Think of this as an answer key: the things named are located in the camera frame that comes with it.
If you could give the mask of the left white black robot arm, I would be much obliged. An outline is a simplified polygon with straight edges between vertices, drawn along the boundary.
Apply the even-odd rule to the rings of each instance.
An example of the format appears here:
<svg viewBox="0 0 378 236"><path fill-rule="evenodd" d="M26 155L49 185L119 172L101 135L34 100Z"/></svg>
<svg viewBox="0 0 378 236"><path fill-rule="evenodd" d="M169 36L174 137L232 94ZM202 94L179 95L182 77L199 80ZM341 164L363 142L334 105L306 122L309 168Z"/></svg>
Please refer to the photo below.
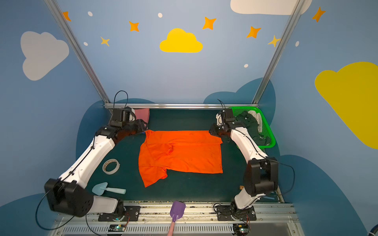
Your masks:
<svg viewBox="0 0 378 236"><path fill-rule="evenodd" d="M76 217L88 213L107 213L122 218L125 214L122 200L94 195L86 187L102 160L121 140L142 133L147 127L148 124L142 119L128 122L122 127L101 127L75 163L58 179L49 179L44 185L50 209Z"/></svg>

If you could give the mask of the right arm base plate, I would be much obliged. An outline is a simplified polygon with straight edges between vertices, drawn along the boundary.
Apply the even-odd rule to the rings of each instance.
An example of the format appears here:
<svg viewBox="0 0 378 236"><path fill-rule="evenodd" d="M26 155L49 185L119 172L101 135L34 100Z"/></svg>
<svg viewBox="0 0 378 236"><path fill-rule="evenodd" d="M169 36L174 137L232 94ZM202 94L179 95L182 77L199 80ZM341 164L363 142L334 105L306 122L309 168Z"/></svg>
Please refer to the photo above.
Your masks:
<svg viewBox="0 0 378 236"><path fill-rule="evenodd" d="M257 216L254 207L238 209L234 205L222 205L216 203L213 210L218 221L256 221Z"/></svg>

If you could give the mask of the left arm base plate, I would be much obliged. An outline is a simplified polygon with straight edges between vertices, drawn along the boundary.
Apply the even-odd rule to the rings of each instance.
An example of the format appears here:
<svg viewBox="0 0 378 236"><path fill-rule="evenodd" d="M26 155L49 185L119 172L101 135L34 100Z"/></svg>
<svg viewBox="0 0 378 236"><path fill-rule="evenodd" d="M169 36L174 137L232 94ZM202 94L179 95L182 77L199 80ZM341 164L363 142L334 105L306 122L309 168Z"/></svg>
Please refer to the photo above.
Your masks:
<svg viewBox="0 0 378 236"><path fill-rule="evenodd" d="M98 217L99 222L128 222L138 221L140 206L124 206L124 211L120 215L116 213L101 213Z"/></svg>

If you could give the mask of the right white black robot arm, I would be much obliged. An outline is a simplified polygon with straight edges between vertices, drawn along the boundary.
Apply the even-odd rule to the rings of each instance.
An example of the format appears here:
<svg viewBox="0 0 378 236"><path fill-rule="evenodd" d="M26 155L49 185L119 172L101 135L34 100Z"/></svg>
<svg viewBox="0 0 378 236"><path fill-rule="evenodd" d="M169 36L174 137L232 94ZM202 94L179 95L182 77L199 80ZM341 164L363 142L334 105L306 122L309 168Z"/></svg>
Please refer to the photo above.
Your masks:
<svg viewBox="0 0 378 236"><path fill-rule="evenodd" d="M230 137L246 160L244 188L233 200L237 209L248 209L261 197L277 190L279 172L277 160L268 157L257 146L245 127L212 124L209 133L217 137Z"/></svg>

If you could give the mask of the orange t-shirt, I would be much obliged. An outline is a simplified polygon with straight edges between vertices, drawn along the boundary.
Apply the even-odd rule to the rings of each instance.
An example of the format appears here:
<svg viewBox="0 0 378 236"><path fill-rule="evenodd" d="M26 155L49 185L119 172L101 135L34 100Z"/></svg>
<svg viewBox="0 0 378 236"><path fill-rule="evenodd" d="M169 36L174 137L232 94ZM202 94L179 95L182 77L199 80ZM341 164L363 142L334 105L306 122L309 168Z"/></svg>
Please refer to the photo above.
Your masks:
<svg viewBox="0 0 378 236"><path fill-rule="evenodd" d="M219 137L208 131L152 131L140 147L138 167L144 186L168 177L167 170L222 174Z"/></svg>

